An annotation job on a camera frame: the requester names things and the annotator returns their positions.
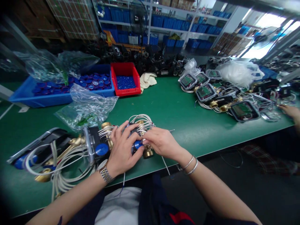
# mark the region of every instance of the woman's right hand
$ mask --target woman's right hand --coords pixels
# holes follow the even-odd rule
[[[175,141],[173,135],[168,130],[153,127],[151,130],[148,130],[142,138],[146,139],[143,141],[143,144],[151,145],[158,155],[173,159],[177,162],[179,162],[184,155],[190,155],[187,150],[182,148]]]

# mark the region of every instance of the hand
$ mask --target hand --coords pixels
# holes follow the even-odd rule
[[[293,106],[280,105],[281,108],[287,115],[292,117],[294,120],[300,119],[300,110]]]
[[[143,137],[146,139],[143,144],[150,144],[154,151],[163,157],[173,159],[177,162],[182,155],[187,152],[174,139],[173,135],[168,131],[158,127],[148,130]]]
[[[110,135],[113,148],[106,168],[112,178],[131,169],[143,155],[144,146],[141,146],[134,155],[131,154],[133,143],[136,140],[142,140],[142,137],[136,132],[129,137],[130,132],[138,127],[139,124],[133,124],[125,128],[127,124],[128,121],[125,121],[120,127],[116,126]]]

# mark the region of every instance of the bangle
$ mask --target bangle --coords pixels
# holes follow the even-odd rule
[[[185,175],[189,175],[189,174],[193,173],[193,172],[195,171],[197,165],[198,165],[198,160],[197,160],[196,165],[195,165],[195,167],[193,168],[193,170],[192,170],[191,172],[189,172],[189,173],[186,173]]]
[[[191,162],[193,161],[194,158],[195,158],[195,156],[192,157],[192,159],[190,160],[190,162],[189,162],[184,168],[182,168],[182,167],[181,167],[181,168],[177,167],[178,170],[179,170],[179,171],[182,171],[182,170],[184,170],[185,168],[187,168],[187,167],[189,166],[189,164],[191,164]]]

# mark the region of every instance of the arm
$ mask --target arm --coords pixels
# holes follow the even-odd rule
[[[293,106],[288,105],[280,105],[280,109],[282,109],[287,115],[292,117],[295,123],[295,128],[298,136],[300,136],[300,110]]]
[[[192,155],[175,141],[168,130],[154,127],[147,131],[143,138],[146,139],[143,143],[152,145],[157,154],[177,161],[182,168],[192,159]],[[194,158],[185,169],[186,173],[193,170],[196,162],[197,159]],[[262,224],[251,209],[220,178],[200,162],[189,177],[218,216]]]
[[[141,140],[137,133],[133,133],[129,138],[130,131],[138,124],[130,125],[124,130],[128,121],[125,121],[119,128],[115,127],[111,133],[114,147],[107,162],[107,170],[112,178],[131,169],[143,155],[144,147],[140,147],[137,152],[131,154],[131,146],[136,140]],[[62,224],[66,224],[80,209],[91,201],[101,191],[107,183],[101,174],[96,171],[80,184],[73,187],[61,197],[56,199],[27,224],[58,224],[62,217]]]

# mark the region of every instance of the green workbench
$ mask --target green workbench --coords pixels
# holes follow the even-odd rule
[[[196,96],[181,90],[176,77],[159,77],[157,84],[134,97],[118,99],[107,121],[120,125],[132,115],[147,114],[157,127],[175,129],[172,135],[191,154],[203,156],[259,136],[292,126],[292,121],[283,116],[278,122],[267,122],[262,118],[238,123],[226,113],[215,113],[194,103]],[[63,106],[29,109],[18,113],[13,108],[0,120],[1,184],[7,197],[12,216],[17,216],[47,206],[51,201],[52,184],[38,183],[25,170],[17,170],[6,160],[45,131],[60,127],[71,131],[54,113]],[[165,159],[168,166],[175,162]],[[158,155],[150,159],[141,158],[136,166],[126,173],[126,180],[163,169],[164,163]],[[119,176],[115,183],[123,181]]]

